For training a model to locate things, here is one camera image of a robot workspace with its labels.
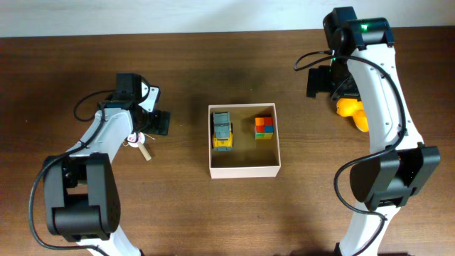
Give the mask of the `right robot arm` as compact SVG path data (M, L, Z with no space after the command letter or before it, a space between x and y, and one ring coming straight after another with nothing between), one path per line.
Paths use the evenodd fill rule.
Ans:
M370 153L344 166L356 202L335 253L376 255L390 221L421 191L441 156L425 145L407 109L387 20L359 19L352 7L338 7L323 28L328 47L306 65L306 94L327 92L337 113L370 138Z

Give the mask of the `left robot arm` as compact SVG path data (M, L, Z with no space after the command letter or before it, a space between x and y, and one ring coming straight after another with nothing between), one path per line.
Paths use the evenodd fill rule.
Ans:
M168 134L170 114L155 108L161 91L135 73L119 73L116 88L98 102L89 129L65 153L49 156L43 182L45 220L66 250L93 255L142 255L121 229L121 204L112 162L124 142L141 146L147 134Z

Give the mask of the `multicolour puzzle cube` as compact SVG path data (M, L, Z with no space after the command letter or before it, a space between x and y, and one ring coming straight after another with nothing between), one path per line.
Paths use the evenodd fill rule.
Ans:
M274 126L272 117L255 118L255 139L270 140L274 135Z

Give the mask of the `orange toy dinosaur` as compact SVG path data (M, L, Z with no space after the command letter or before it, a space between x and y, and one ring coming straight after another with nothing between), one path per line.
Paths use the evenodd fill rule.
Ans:
M336 112L342 117L352 117L356 127L362 132L369 132L368 120L363 103L357 99L341 98L337 101Z

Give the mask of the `yellow grey toy truck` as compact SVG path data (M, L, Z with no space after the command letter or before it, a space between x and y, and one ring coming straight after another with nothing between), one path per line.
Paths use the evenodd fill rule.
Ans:
M213 137L214 151L232 151L233 133L229 112L215 112L213 114Z

